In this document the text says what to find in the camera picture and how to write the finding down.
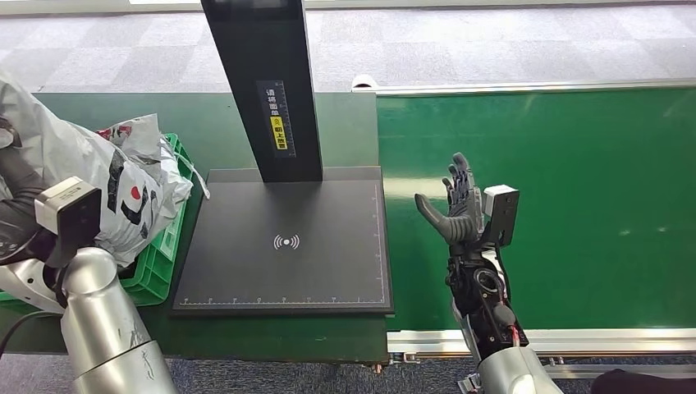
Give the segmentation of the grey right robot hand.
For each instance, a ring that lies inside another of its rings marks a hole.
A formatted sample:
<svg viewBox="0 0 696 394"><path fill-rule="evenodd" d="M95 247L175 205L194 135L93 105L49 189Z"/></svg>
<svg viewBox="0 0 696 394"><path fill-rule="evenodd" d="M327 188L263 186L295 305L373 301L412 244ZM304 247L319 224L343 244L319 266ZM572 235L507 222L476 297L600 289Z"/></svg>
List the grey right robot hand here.
<svg viewBox="0 0 696 394"><path fill-rule="evenodd" d="M476 185L472 167L460 152L454 153L448 166L449 177L442 178L448 210L437 210L426 195L416 193L415 205L422 217L449 245L476 242L483 234L481 190Z"/></svg>

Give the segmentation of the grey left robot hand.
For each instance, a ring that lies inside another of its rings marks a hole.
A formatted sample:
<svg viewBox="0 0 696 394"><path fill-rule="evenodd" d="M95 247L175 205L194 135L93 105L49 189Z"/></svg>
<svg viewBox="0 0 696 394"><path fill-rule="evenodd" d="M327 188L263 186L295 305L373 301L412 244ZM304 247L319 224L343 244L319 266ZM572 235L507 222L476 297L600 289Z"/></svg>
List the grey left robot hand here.
<svg viewBox="0 0 696 394"><path fill-rule="evenodd" d="M55 240L37 222L34 200L47 189L44 179L22 158L21 138L1 119L1 178L11 197L1 201L1 264L46 260Z"/></svg>

